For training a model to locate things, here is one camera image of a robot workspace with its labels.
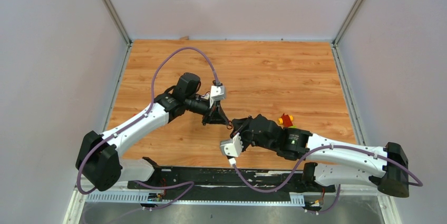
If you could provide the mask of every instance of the white wall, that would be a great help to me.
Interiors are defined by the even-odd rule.
[[[355,0],[112,0],[132,38],[328,40]]]
[[[61,223],[126,46],[101,0],[0,0],[0,222]]]
[[[425,183],[396,203],[403,223],[445,223],[447,0],[366,0],[341,57],[369,144],[402,145]]]

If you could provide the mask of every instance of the white backdrop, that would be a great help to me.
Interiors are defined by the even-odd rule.
[[[402,145],[425,183],[396,199],[407,223],[445,223],[447,0],[366,0],[340,44],[366,140]]]
[[[111,0],[131,38],[328,40],[355,0]]]
[[[61,223],[125,50],[101,0],[0,0],[0,222]]]

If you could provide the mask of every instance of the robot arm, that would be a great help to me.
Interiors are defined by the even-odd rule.
[[[380,192],[395,197],[409,196],[409,176],[397,166],[377,158],[388,157],[408,168],[408,159],[399,144],[389,142],[385,148],[368,147],[339,142],[297,128],[281,128],[274,121],[259,114],[257,117],[232,120],[234,130],[230,140],[222,141],[220,148],[231,164],[248,146],[275,151],[287,160],[297,160],[305,153],[322,146],[342,145],[366,150],[365,155],[348,149],[321,149],[309,155],[307,161],[335,162],[325,165],[308,162],[304,166],[303,181],[315,181],[322,186],[333,184],[362,184],[377,187]]]
[[[121,159],[122,155],[135,143],[153,130],[170,123],[186,110],[202,115],[202,124],[224,124],[230,126],[220,106],[225,99],[223,85],[211,87],[206,95],[199,95],[200,78],[191,73],[182,75],[177,85],[168,88],[154,99],[149,111],[143,111],[126,122],[102,134],[94,131],[85,135],[79,151],[76,168],[87,154],[103,139],[110,140],[101,145],[87,160],[82,174],[99,190],[104,191],[119,181],[147,181],[154,172],[152,165],[144,160]]]

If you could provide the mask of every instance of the wooden tabletop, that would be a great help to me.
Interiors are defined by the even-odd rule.
[[[294,125],[322,136],[355,143],[329,43],[255,41],[137,40],[127,63],[110,118],[113,128],[144,109],[150,102],[155,69],[173,51],[194,46],[207,54],[227,98],[221,101],[227,117],[255,117],[259,113],[277,120],[283,113]],[[213,75],[195,51],[182,51],[160,71],[156,95],[175,85],[184,72],[200,76],[200,94],[209,91]],[[148,134],[124,154],[125,158],[150,157],[160,165],[230,167],[219,143],[231,130],[224,125],[201,124],[201,116],[186,112]],[[241,168],[291,169],[295,162],[276,153],[249,147],[237,158]]]

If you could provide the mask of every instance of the perforated metal rail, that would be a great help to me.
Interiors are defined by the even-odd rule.
[[[166,204],[170,200],[153,201],[148,192],[132,191],[95,191],[87,196],[85,202],[114,203],[156,203]],[[304,206],[304,196],[291,194],[290,201],[214,201],[214,200],[178,200],[174,204],[205,204],[219,206]]]

